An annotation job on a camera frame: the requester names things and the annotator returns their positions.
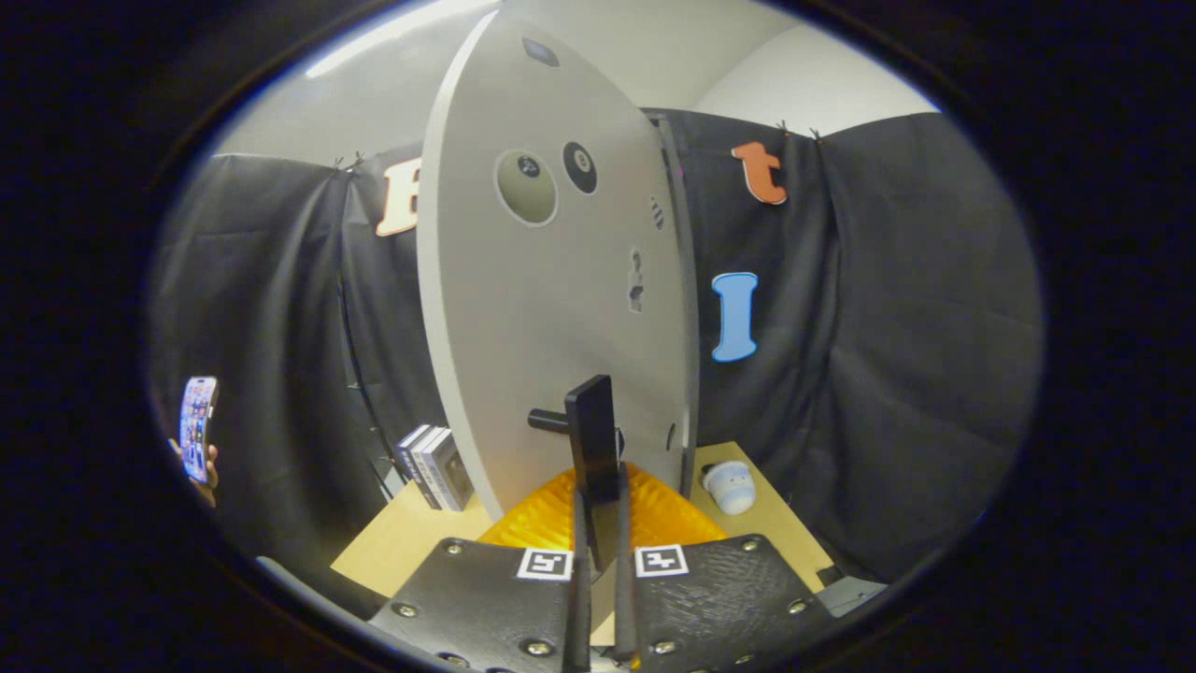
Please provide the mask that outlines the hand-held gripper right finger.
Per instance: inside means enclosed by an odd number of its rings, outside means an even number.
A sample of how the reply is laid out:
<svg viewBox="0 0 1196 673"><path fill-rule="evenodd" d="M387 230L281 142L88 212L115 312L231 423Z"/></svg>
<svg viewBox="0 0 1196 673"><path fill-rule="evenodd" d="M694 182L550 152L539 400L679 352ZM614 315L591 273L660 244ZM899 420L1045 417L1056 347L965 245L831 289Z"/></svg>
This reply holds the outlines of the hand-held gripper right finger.
<svg viewBox="0 0 1196 673"><path fill-rule="evenodd" d="M834 617L768 537L635 546L620 469L617 656L635 669L773 669L832 634Z"/></svg>

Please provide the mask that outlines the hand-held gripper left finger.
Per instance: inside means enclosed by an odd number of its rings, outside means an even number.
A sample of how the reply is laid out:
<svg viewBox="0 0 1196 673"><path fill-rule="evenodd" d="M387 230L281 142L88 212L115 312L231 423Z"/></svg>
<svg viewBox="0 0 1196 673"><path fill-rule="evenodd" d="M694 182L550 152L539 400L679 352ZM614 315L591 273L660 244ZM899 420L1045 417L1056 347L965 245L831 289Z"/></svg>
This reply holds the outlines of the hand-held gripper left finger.
<svg viewBox="0 0 1196 673"><path fill-rule="evenodd" d="M437 540L372 630L448 669L586 672L590 571L574 487L565 470L496 533Z"/></svg>

